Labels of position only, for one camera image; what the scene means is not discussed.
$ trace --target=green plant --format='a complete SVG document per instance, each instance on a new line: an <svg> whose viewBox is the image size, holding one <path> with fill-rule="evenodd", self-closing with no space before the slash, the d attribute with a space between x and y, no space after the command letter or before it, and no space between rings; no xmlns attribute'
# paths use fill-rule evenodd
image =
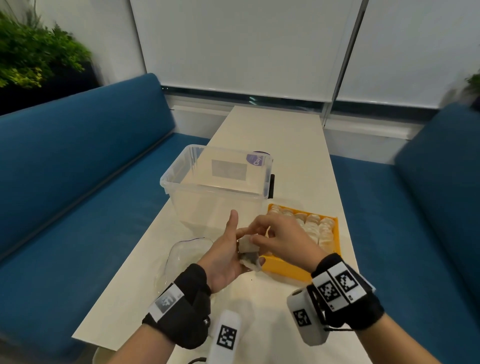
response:
<svg viewBox="0 0 480 364"><path fill-rule="evenodd" d="M51 67L83 71L82 62L90 57L90 51L58 25L43 27L35 10L27 12L26 24L0 12L0 87L41 87L53 76Z"/></svg>
<svg viewBox="0 0 480 364"><path fill-rule="evenodd" d="M468 90L480 95L480 73L474 74L467 79Z"/></svg>

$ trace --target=blue bench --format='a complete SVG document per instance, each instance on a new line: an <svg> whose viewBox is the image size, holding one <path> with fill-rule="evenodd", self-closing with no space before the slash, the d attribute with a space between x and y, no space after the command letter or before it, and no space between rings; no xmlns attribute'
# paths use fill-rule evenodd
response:
<svg viewBox="0 0 480 364"><path fill-rule="evenodd" d="M189 144L147 74L0 118L0 338L74 360L71 338L168 195Z"/></svg>
<svg viewBox="0 0 480 364"><path fill-rule="evenodd" d="M451 104L386 165L331 156L359 268L443 364L480 358L480 113Z"/></svg>

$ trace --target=white roller blind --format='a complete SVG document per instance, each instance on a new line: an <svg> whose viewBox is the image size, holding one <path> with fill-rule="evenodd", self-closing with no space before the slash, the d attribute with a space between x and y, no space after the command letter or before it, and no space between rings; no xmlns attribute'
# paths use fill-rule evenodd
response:
<svg viewBox="0 0 480 364"><path fill-rule="evenodd" d="M479 0L370 0L337 99L437 108L479 43Z"/></svg>
<svg viewBox="0 0 480 364"><path fill-rule="evenodd" d="M164 85L330 101L361 0L131 0Z"/></svg>

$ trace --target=qr code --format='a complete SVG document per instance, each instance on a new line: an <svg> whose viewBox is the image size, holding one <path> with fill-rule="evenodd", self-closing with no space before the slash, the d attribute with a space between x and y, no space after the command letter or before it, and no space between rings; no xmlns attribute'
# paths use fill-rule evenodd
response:
<svg viewBox="0 0 480 364"><path fill-rule="evenodd" d="M335 279L340 286L342 286L345 293L359 285L348 270L340 273L338 276L335 276Z"/></svg>
<svg viewBox="0 0 480 364"><path fill-rule="evenodd" d="M340 297L340 293L331 281L327 281L321 286L318 286L318 290L320 291L326 302L331 302L335 298Z"/></svg>
<svg viewBox="0 0 480 364"><path fill-rule="evenodd" d="M236 329L229 328L228 326L222 325L222 327L220 328L220 334L218 335L218 340L216 341L216 344L223 346L224 348L233 350L233 345L235 344L236 336L237 336Z"/></svg>
<svg viewBox="0 0 480 364"><path fill-rule="evenodd" d="M308 318L307 311L305 311L305 309L303 308L298 311L293 311L293 315L295 316L295 319L299 327L308 326L312 324L310 322L310 319Z"/></svg>
<svg viewBox="0 0 480 364"><path fill-rule="evenodd" d="M166 291L155 301L155 304L160 309L161 313L164 314L176 301L175 297L173 297L170 292Z"/></svg>

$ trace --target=wrist strap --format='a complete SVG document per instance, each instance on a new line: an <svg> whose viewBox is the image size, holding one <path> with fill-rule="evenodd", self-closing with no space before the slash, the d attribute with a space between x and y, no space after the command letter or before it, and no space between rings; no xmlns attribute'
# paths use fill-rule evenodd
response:
<svg viewBox="0 0 480 364"><path fill-rule="evenodd" d="M195 349L208 337L210 295L205 271L191 264L150 305L142 323L164 333L172 342Z"/></svg>
<svg viewBox="0 0 480 364"><path fill-rule="evenodd" d="M330 326L347 323L354 330L364 330L385 313L373 294L375 288L336 253L318 264L312 283L322 298L319 303Z"/></svg>

